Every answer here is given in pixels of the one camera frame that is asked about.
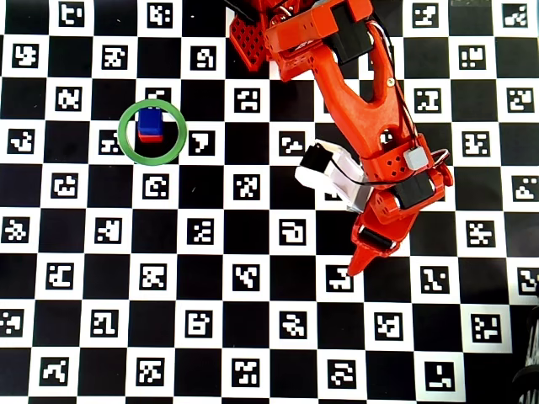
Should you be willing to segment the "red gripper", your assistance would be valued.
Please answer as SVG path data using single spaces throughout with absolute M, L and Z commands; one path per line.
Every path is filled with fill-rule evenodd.
M 348 275 L 354 277 L 374 258 L 387 257 L 398 250 L 419 212 L 442 199 L 452 185 L 448 167 L 433 167 L 387 189 L 376 189 L 355 223 L 352 241 L 356 249 Z

